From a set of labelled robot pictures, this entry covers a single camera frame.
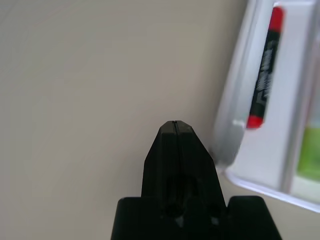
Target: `white tray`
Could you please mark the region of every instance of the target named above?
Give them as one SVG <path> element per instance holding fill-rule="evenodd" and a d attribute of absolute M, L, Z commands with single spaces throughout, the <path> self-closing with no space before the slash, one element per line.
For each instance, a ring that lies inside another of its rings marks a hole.
<path fill-rule="evenodd" d="M 246 130 L 274 5 L 284 22 L 264 124 Z M 214 124 L 211 152 L 219 171 L 235 184 L 320 212 L 320 184 L 302 193 L 296 177 L 312 84 L 319 66 L 317 0 L 250 0 Z"/>

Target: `marker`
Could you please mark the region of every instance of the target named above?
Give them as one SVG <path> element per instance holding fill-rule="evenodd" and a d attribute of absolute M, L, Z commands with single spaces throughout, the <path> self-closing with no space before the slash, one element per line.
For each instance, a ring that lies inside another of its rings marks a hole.
<path fill-rule="evenodd" d="M 249 118 L 246 124 L 247 129 L 257 129 L 264 122 L 283 18 L 283 9 L 280 7 L 274 7 L 269 23 L 268 33 L 266 35 L 258 78 L 255 83 Z"/>

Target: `black marker label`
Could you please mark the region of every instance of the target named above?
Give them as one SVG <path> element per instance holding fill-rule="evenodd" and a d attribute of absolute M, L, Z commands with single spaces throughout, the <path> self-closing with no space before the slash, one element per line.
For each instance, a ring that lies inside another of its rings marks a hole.
<path fill-rule="evenodd" d="M 264 44 L 258 78 L 255 83 L 250 115 L 264 117 L 266 104 L 270 95 L 272 73 L 278 50 L 280 33 L 269 30 Z"/>

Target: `beige wall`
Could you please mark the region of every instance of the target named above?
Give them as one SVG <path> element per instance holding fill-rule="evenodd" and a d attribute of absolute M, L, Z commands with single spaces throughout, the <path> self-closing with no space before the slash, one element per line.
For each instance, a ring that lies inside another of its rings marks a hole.
<path fill-rule="evenodd" d="M 0 239 L 108 239 L 160 125 L 208 146 L 244 8 L 1 1 Z"/>

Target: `black plastic object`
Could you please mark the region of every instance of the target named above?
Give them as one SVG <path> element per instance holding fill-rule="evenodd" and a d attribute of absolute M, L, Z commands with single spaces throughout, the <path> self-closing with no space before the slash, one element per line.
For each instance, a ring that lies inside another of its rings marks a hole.
<path fill-rule="evenodd" d="M 119 200 L 112 240 L 280 240 L 261 197 L 228 207 L 214 162 L 191 126 L 168 121 L 144 162 L 141 197 Z"/>

